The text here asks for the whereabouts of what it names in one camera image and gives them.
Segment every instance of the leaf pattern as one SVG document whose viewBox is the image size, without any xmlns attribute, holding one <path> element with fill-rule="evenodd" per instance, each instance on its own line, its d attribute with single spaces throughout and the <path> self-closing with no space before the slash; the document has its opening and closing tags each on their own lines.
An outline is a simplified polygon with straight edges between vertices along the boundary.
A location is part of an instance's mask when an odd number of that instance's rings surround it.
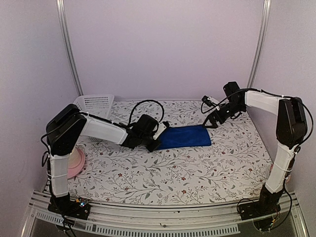
<svg viewBox="0 0 316 237">
<path fill-rule="evenodd" d="M 110 119 L 127 123 L 137 101 L 114 102 Z M 202 124 L 200 101 L 162 101 L 171 126 Z M 141 104 L 142 114 L 159 120 L 161 108 Z M 80 137 L 86 156 L 83 171 L 68 180 L 74 197 L 111 202 L 182 205 L 225 202 L 259 195 L 271 159 L 247 113 L 208 129 L 212 146 L 154 151 L 132 150 L 107 141 Z"/>
</svg>

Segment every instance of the blue towel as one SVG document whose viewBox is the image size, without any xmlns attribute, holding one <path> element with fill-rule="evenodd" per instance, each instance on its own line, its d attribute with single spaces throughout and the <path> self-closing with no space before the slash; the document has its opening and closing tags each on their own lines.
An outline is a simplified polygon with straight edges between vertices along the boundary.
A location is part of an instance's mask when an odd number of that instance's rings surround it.
<svg viewBox="0 0 316 237">
<path fill-rule="evenodd" d="M 179 147 L 197 147 L 210 146 L 206 128 L 202 125 L 170 127 L 160 135 L 161 145 L 158 150 L 179 148 Z"/>
</svg>

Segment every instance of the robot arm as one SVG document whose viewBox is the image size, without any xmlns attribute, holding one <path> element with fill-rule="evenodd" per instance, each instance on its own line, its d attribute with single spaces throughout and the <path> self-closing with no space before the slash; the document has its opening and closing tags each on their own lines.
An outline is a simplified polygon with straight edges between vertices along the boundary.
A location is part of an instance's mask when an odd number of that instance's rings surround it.
<svg viewBox="0 0 316 237">
<path fill-rule="evenodd" d="M 259 201 L 240 205 L 241 218 L 250 219 L 279 211 L 278 200 L 284 190 L 284 181 L 292 170 L 294 157 L 299 152 L 300 144 L 307 133 L 307 123 L 304 108 L 300 98 L 284 98 L 268 95 L 256 89 L 240 89 L 236 82 L 224 86 L 229 102 L 224 105 L 214 104 L 202 99 L 206 104 L 212 104 L 215 109 L 203 125 L 207 128 L 217 128 L 217 122 L 224 123 L 228 118 L 236 118 L 247 107 L 255 107 L 277 116 L 276 137 L 278 140 L 277 154 L 271 174 L 263 185 Z"/>
<path fill-rule="evenodd" d="M 88 206 L 82 215 L 83 209 L 70 201 L 67 186 L 68 159 L 79 136 L 90 136 L 132 149 L 143 144 L 152 152 L 160 146 L 159 136 L 167 127 L 166 122 L 158 123 L 149 115 L 142 115 L 137 122 L 127 126 L 82 112 L 76 105 L 68 105 L 46 126 L 50 156 L 47 171 L 52 194 L 48 209 L 65 215 L 72 213 L 76 218 L 86 219 L 88 216 Z M 69 211 L 69 206 L 77 210 Z"/>
</svg>

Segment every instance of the black cable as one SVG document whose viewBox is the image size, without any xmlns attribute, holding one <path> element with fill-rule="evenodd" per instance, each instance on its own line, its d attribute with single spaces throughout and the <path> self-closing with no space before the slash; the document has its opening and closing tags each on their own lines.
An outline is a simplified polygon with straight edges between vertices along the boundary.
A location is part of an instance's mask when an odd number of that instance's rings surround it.
<svg viewBox="0 0 316 237">
<path fill-rule="evenodd" d="M 237 212 L 238 212 L 238 214 L 240 215 L 241 213 L 240 213 L 240 211 L 239 211 L 239 204 L 241 203 L 241 201 L 243 201 L 243 200 L 248 200 L 248 201 L 252 201 L 253 203 L 255 203 L 255 201 L 253 201 L 253 200 L 251 200 L 251 199 L 248 199 L 248 198 L 243 198 L 243 199 L 240 199 L 239 200 L 239 202 L 237 203 L 237 207 L 236 207 L 236 209 L 237 209 Z"/>
<path fill-rule="evenodd" d="M 42 167 L 45 166 L 45 164 L 46 164 L 46 162 L 47 162 L 47 160 L 48 160 L 48 154 L 49 154 L 49 151 L 45 151 L 45 152 L 43 153 L 43 156 L 41 157 L 41 166 L 42 166 Z"/>
<path fill-rule="evenodd" d="M 212 109 L 214 109 L 216 106 L 221 106 L 221 104 L 222 104 L 225 100 L 227 100 L 228 98 L 232 97 L 233 95 L 236 95 L 236 94 L 240 93 L 241 91 L 245 91 L 245 92 L 246 92 L 246 91 L 250 91 L 250 90 L 260 92 L 260 90 L 254 89 L 254 88 L 240 89 L 240 90 L 238 90 L 238 91 L 236 91 L 236 92 L 230 94 L 230 95 L 227 96 L 226 98 L 222 99 L 218 104 L 214 104 L 214 105 L 213 105 L 209 110 L 207 110 L 207 111 L 203 111 L 203 110 L 202 110 L 202 106 L 203 106 L 203 103 L 202 103 L 202 105 L 201 105 L 201 113 L 202 113 L 202 114 L 206 114 L 206 113 L 210 112 Z"/>
<path fill-rule="evenodd" d="M 272 226 L 272 228 L 270 229 L 270 231 L 271 231 L 271 230 L 274 230 L 274 229 L 276 229 L 277 227 L 279 227 L 280 225 L 282 225 L 282 224 L 286 221 L 286 219 L 288 218 L 288 216 L 289 216 L 290 213 L 291 213 L 293 200 L 292 200 L 291 195 L 290 195 L 290 194 L 288 193 L 288 191 L 286 190 L 285 184 L 284 184 L 283 189 L 284 189 L 284 191 L 286 192 L 286 194 L 287 194 L 287 195 L 289 196 L 289 198 L 290 198 L 290 209 L 288 210 L 287 215 L 286 215 L 285 218 L 281 221 L 281 223 L 279 223 L 277 226 Z"/>
<path fill-rule="evenodd" d="M 302 145 L 304 142 L 306 142 L 307 139 L 309 139 L 309 137 L 311 136 L 311 134 L 312 134 L 312 132 L 313 132 L 313 130 L 314 130 L 314 119 L 313 119 L 312 113 L 311 113 L 310 110 L 306 107 L 306 105 L 304 105 L 304 104 L 303 104 L 301 101 L 299 101 L 299 100 L 297 100 L 297 101 L 304 107 L 304 109 L 306 109 L 308 115 L 310 116 L 311 123 L 312 123 L 312 127 L 311 127 L 311 130 L 310 130 L 308 136 L 299 144 L 299 146 L 300 146 L 300 145 Z"/>
<path fill-rule="evenodd" d="M 161 121 L 163 120 L 163 116 L 164 116 L 164 108 L 163 108 L 163 105 L 162 105 L 161 103 L 159 103 L 158 101 L 156 101 L 156 100 L 143 100 L 143 101 L 141 101 L 141 102 L 138 102 L 138 103 L 134 106 L 134 108 L 132 109 L 132 111 L 130 112 L 127 126 L 130 126 L 130 125 L 131 125 L 132 116 L 133 116 L 133 113 L 134 113 L 135 109 L 136 109 L 140 104 L 143 104 L 143 103 L 145 103 L 145 102 L 154 102 L 154 103 L 160 105 L 160 107 L 161 107 L 161 109 L 162 109 L 162 115 L 161 115 L 161 119 L 160 119 L 159 122 L 161 122 Z"/>
<path fill-rule="evenodd" d="M 52 187 L 51 187 L 51 183 L 49 184 L 49 192 L 50 192 L 50 195 L 51 195 L 51 196 L 54 196 L 53 191 L 52 191 Z M 75 234 L 75 232 L 74 232 L 74 230 L 73 230 L 73 228 L 71 227 L 71 224 L 69 223 L 68 219 L 65 217 L 65 214 L 59 209 L 58 205 L 56 204 L 55 199 L 52 197 L 51 200 L 53 200 L 54 205 L 56 206 L 57 210 L 60 212 L 61 217 L 64 219 L 64 222 L 63 222 L 64 228 L 66 228 L 66 226 L 65 226 L 65 223 L 66 223 L 67 226 L 69 227 L 69 230 L 70 230 L 71 233 L 73 234 L 73 237 L 77 237 L 76 234 Z M 64 231 L 64 233 L 65 233 L 67 236 L 71 237 L 71 236 L 67 233 L 67 231 Z"/>
</svg>

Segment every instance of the white cable tie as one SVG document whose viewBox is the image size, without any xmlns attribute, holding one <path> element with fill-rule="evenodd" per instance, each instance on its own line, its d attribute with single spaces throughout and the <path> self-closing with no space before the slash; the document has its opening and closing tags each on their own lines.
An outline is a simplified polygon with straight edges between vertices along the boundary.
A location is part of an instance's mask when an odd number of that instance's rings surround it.
<svg viewBox="0 0 316 237">
<path fill-rule="evenodd" d="M 62 157 L 60 157 L 60 156 L 51 156 L 50 160 L 68 159 L 68 158 L 69 158 L 69 156 L 62 156 Z"/>
<path fill-rule="evenodd" d="M 64 177 L 64 176 L 67 176 L 68 174 L 62 174 L 62 175 L 57 175 L 57 176 L 52 176 L 51 175 L 51 178 L 60 178 L 60 177 Z"/>
<path fill-rule="evenodd" d="M 278 166 L 278 164 L 274 163 L 273 166 L 278 167 L 280 170 L 284 171 L 284 172 L 291 172 L 293 169 L 288 170 L 288 169 L 282 169 L 280 166 Z"/>
</svg>

